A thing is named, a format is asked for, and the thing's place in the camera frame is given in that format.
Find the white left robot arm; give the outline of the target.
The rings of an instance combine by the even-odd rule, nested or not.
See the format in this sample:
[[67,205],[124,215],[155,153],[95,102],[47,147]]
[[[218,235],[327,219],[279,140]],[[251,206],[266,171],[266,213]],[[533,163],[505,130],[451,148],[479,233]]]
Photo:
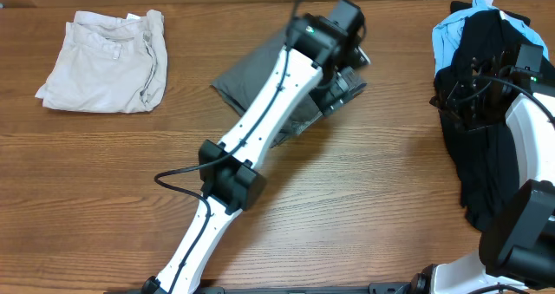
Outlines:
[[199,206],[165,268],[142,286],[144,293],[193,293],[206,264],[237,216],[250,209],[266,180],[258,169],[287,119],[305,97],[322,115],[334,113],[361,92],[344,69],[369,64],[360,43],[366,34],[359,6],[339,0],[328,16],[293,16],[276,64],[253,103],[217,143],[199,150],[203,185]]

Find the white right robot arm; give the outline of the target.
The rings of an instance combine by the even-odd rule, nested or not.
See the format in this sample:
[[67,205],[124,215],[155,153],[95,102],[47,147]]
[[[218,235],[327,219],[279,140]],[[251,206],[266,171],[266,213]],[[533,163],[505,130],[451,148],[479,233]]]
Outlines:
[[480,237],[477,251],[430,265],[400,293],[529,293],[554,286],[554,82],[542,48],[520,42],[473,62],[473,73],[431,104],[470,131],[502,123],[513,136],[519,190]]

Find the grey shorts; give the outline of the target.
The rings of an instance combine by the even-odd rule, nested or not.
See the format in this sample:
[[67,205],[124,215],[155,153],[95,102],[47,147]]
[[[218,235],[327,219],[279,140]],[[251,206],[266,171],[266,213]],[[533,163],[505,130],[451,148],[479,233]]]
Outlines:
[[[284,32],[285,28],[275,32],[268,40],[212,82],[212,86],[222,100],[234,108],[240,116],[253,103],[275,67],[278,54],[284,45]],[[300,135],[322,117],[323,114],[316,103],[306,95],[277,133],[271,147]]]

